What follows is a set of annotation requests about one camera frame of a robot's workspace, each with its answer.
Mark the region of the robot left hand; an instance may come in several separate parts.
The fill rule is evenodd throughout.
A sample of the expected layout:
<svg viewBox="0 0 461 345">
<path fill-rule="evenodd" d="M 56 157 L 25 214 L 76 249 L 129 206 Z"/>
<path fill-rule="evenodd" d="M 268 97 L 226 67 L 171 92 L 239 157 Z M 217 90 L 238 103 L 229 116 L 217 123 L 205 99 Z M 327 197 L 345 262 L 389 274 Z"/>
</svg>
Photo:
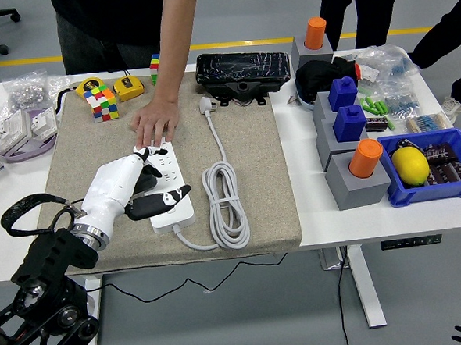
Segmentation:
<svg viewBox="0 0 461 345">
<path fill-rule="evenodd" d="M 126 214 L 136 221 L 171 211 L 190 192 L 189 185 L 146 194 L 138 184 L 142 173 L 161 177 L 148 158 L 164 152 L 156 147 L 135 148 L 133 154 L 100 166 L 81 205 L 83 215 L 75 219 L 71 233 L 98 251 L 109 244 L 117 217 Z"/>
</svg>

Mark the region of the person's left hand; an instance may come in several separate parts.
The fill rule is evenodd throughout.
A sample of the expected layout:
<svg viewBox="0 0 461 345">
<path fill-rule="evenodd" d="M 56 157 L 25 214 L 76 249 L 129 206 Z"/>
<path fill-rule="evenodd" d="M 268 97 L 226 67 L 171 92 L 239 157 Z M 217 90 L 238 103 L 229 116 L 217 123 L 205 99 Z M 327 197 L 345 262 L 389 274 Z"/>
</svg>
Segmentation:
<svg viewBox="0 0 461 345">
<path fill-rule="evenodd" d="M 152 99 L 138 109 L 130 121 L 130 128 L 136 133 L 136 147 L 158 147 L 162 138 L 171 142 L 180 121 L 179 115 L 177 100 Z"/>
</svg>

